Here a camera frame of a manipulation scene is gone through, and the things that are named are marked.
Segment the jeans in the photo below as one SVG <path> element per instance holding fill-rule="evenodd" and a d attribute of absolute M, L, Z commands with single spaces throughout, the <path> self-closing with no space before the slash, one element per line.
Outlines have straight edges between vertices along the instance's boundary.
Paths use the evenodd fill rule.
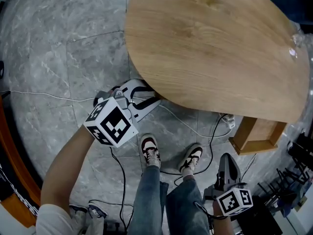
<path fill-rule="evenodd" d="M 196 181 L 183 181 L 168 195 L 167 190 L 159 168 L 148 166 L 137 189 L 128 235 L 161 235 L 164 206 L 171 235 L 209 235 L 206 215 L 193 204 L 202 202 Z"/>
<path fill-rule="evenodd" d="M 271 0 L 290 20 L 313 24 L 313 0 Z"/>

